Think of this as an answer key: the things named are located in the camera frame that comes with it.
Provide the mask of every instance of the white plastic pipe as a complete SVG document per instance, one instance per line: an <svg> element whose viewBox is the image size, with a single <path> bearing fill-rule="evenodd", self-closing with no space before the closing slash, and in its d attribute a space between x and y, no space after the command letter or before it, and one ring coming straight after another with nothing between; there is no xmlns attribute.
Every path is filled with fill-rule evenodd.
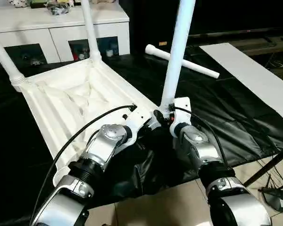
<svg viewBox="0 0 283 226"><path fill-rule="evenodd" d="M181 0L179 3L175 32L171 47L171 56L166 71L166 80L160 104L160 109L165 117L168 117L168 107L171 103L173 103L173 99L175 97L195 1L196 0Z"/></svg>
<svg viewBox="0 0 283 226"><path fill-rule="evenodd" d="M146 46L146 51L145 51L147 54L150 54L150 55L155 55L157 57L160 57L162 59L165 59L165 60L169 60L170 59L170 54L165 52L165 51L162 51L158 48L156 48L155 46L153 45L147 45ZM214 72L206 67L203 67L203 66L200 66L200 65L197 65L195 63L192 63L190 61L187 61L187 60L183 60L182 61L182 66L184 67L187 67L187 68L190 68L196 72L199 72L199 73L202 73L202 74L205 74L207 76L210 76L210 77L213 77L215 79L217 79L219 77L219 73L217 72Z"/></svg>
<svg viewBox="0 0 283 226"><path fill-rule="evenodd" d="M82 0L81 5L85 19L85 27L87 30L88 43L90 49L90 59L92 59L92 61L96 64L99 61L101 61L101 55L98 48L98 44L96 42L89 0Z"/></svg>
<svg viewBox="0 0 283 226"><path fill-rule="evenodd" d="M11 84L20 92L19 85L25 81L24 75L17 69L14 62L10 59L6 50L0 43L0 63L7 72Z"/></svg>

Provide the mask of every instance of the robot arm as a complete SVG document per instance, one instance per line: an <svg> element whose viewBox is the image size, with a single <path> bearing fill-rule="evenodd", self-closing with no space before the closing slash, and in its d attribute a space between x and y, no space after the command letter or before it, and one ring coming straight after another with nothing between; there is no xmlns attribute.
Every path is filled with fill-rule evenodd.
<svg viewBox="0 0 283 226"><path fill-rule="evenodd" d="M175 99L174 103L191 111L187 97ZM85 206L99 187L110 159L136 141L138 130L149 118L134 111L125 126L103 125L81 158L69 164L69 174L61 179L32 225L84 225L88 218ZM190 114L176 109L170 132L178 159L199 175L206 189L213 225L270 226L264 206L235 177L234 170L224 164L207 134L192 126L190 119Z"/></svg>
<svg viewBox="0 0 283 226"><path fill-rule="evenodd" d="M32 225L83 226L89 215L85 207L112 156L135 143L137 132L149 118L150 113L137 108L126 119L126 125L103 125L79 160L69 164L70 172L60 180Z"/></svg>
<svg viewBox="0 0 283 226"><path fill-rule="evenodd" d="M175 106L191 111L189 99L175 99ZM264 206L235 177L207 135L190 123L190 116L175 110L170 127L180 161L195 171L206 189L214 226L270 226Z"/></svg>

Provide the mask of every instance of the white chair leg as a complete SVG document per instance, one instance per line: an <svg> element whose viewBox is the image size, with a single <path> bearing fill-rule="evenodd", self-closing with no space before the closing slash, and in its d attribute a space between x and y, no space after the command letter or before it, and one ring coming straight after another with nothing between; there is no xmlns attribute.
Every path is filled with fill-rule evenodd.
<svg viewBox="0 0 283 226"><path fill-rule="evenodd" d="M180 0L179 3L171 56L166 71L166 80L160 104L160 109L165 117L169 116L169 105L173 103L175 97L195 1L196 0Z"/></svg>
<svg viewBox="0 0 283 226"><path fill-rule="evenodd" d="M90 59L96 65L99 61L101 61L101 55L98 48L98 44L96 42L96 36L93 27L92 15L89 0L82 0L81 2L83 15L85 19L85 27L87 30L88 43L90 49Z"/></svg>
<svg viewBox="0 0 283 226"><path fill-rule="evenodd" d="M7 54L6 50L0 44L0 63L7 72L9 76L9 80L13 87L20 92L19 85L25 82L24 75L17 69L14 62L10 59L9 55Z"/></svg>

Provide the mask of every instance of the tiled floor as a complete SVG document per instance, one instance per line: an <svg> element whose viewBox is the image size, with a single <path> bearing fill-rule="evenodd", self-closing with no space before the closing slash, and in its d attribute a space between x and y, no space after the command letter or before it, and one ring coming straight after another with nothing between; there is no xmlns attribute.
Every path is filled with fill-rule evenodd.
<svg viewBox="0 0 283 226"><path fill-rule="evenodd" d="M257 162L235 168L236 176L245 182L261 166ZM283 175L283 161L277 165ZM271 171L277 184L283 184ZM258 188L265 186L267 176L248 187L249 191L263 202ZM283 213L278 213L264 204L274 226L283 226ZM212 226L205 190L200 180L188 182L152 196L142 196L123 202L98 207L90 211L87 226Z"/></svg>

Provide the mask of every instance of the black cloth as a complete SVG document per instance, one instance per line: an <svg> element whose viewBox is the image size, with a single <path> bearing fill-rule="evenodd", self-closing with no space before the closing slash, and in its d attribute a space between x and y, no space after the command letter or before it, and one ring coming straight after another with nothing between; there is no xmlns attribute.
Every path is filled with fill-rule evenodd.
<svg viewBox="0 0 283 226"><path fill-rule="evenodd" d="M236 166L282 151L283 118L211 57L199 52L187 59L220 72L219 79L182 68L176 97L189 97L192 111L213 127L229 164ZM160 104L167 61L133 55L104 61ZM61 65L21 71L30 76ZM90 207L155 194L194 179L196 175L183 169L176 159L171 142L167 129L157 129L116 155ZM0 222L31 214L51 162L24 97L13 90L6 73L0 70ZM43 196L51 190L48 184Z"/></svg>

